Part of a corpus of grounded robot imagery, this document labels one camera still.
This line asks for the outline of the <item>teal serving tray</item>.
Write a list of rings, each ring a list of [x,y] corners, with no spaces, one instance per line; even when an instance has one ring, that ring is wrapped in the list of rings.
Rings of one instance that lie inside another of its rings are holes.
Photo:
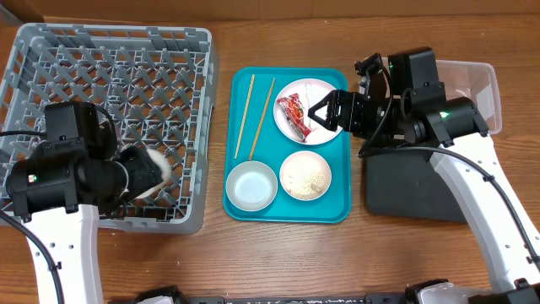
[[[240,151],[235,159],[240,124],[253,74],[255,74],[255,82],[251,101]],[[224,174],[228,176],[235,166],[248,159],[273,78],[275,78],[273,94],[269,101],[253,159],[268,165],[278,174],[283,161],[289,155],[301,150],[310,150],[321,155],[327,161],[332,171],[332,183],[321,198],[312,201],[294,199],[280,187],[271,204],[257,212],[237,209],[224,194],[224,209],[236,220],[337,224],[347,218],[352,208],[349,135],[341,132],[336,138],[325,144],[297,144],[282,134],[273,118],[273,106],[278,93],[295,80],[320,79],[332,84],[337,89],[346,89],[348,82],[345,76],[336,69],[248,67],[239,70],[233,77],[231,85]]]

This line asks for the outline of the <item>large white plate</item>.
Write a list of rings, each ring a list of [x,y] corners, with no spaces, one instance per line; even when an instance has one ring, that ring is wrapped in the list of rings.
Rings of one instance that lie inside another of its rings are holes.
[[[332,84],[320,79],[299,79],[287,84],[278,93],[278,97],[273,106],[273,117],[278,129],[288,139],[304,145],[325,144],[336,138],[343,130],[341,127],[338,127],[336,131],[329,131],[307,116],[309,107],[315,105],[332,90],[335,90],[335,87]],[[283,110],[278,105],[279,99],[289,97],[293,94],[299,96],[304,112],[304,124],[311,130],[311,133],[304,141],[302,141],[299,135],[294,131],[293,127],[287,121]]]

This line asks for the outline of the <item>grey plastic dish rack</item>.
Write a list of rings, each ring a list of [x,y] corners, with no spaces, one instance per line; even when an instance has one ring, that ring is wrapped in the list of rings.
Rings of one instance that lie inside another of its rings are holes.
[[[121,148],[158,150],[171,169],[161,189],[122,204],[100,226],[195,233],[203,225],[218,77],[204,28],[24,24],[1,78],[1,175],[41,142],[47,105],[93,102],[115,122]]]

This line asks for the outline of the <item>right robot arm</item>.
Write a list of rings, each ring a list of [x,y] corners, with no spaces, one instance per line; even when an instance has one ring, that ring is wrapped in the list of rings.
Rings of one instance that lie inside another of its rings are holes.
[[[425,154],[454,196],[489,272],[489,294],[436,280],[407,288],[407,302],[538,302],[538,230],[500,166],[479,109],[466,96],[446,98],[434,51],[374,54],[355,69],[359,91],[331,91],[310,106],[309,117],[362,138],[362,158]]]

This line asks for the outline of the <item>clear plastic bin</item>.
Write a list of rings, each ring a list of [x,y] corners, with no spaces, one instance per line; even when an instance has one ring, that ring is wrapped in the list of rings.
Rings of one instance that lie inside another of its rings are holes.
[[[501,131],[500,92],[490,64],[440,60],[433,54],[396,55],[381,61],[397,99],[396,124],[406,114],[431,137]]]

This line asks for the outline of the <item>wooden chopstick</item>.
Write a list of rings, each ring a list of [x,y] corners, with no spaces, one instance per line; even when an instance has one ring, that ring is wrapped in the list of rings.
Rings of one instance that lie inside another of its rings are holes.
[[[245,103],[244,112],[243,112],[243,116],[242,116],[242,120],[240,124],[239,137],[238,137],[236,148],[235,148],[235,159],[237,159],[239,151],[240,151],[242,136],[243,136],[244,127],[246,123],[246,117],[247,117],[247,113],[248,113],[248,109],[249,109],[249,105],[251,101],[251,93],[252,93],[254,82],[255,82],[255,74],[251,76],[251,82],[250,82],[250,86],[249,86],[247,97],[246,97],[246,103]]]
[[[266,113],[267,113],[267,108],[268,108],[268,105],[269,105],[269,101],[272,97],[272,94],[273,94],[273,87],[274,87],[274,84],[275,84],[275,78],[273,78],[273,81],[271,83],[271,86],[269,88],[269,91],[267,92],[267,98],[266,98],[266,101],[265,101],[265,104],[264,104],[264,107],[263,107],[263,110],[262,110],[262,114],[261,114],[261,117],[260,117],[260,121],[259,121],[259,124],[257,126],[257,130],[256,130],[256,134],[255,134],[255,137],[253,139],[253,142],[252,142],[252,146],[251,146],[251,150],[250,150],[250,154],[249,154],[249,157],[248,157],[248,160],[251,161],[252,158],[253,158],[253,155],[254,155],[254,152],[255,152],[255,149],[256,149],[256,146],[257,146],[257,142],[258,142],[258,139],[259,139],[259,136],[260,136],[260,132],[262,130],[262,125],[264,123],[264,120],[265,120],[265,116],[266,116]]]

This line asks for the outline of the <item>red snack wrapper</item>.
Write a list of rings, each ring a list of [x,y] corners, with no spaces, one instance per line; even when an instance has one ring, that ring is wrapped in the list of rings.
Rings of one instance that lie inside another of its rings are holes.
[[[304,124],[304,107],[298,93],[279,98],[278,107],[300,142],[305,142],[311,130]]]

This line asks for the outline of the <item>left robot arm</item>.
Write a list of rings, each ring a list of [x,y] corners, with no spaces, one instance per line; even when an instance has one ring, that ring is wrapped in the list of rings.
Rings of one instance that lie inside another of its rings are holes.
[[[3,220],[27,239],[41,303],[101,303],[100,216],[146,198],[171,177],[157,150],[119,150],[112,118],[93,103],[46,107],[46,140],[10,171],[13,215]]]

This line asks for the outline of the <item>black waste tray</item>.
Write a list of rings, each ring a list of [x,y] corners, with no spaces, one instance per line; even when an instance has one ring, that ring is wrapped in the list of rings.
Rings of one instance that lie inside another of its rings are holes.
[[[429,162],[432,155],[414,150],[367,157],[366,209],[376,215],[465,224],[454,195]]]

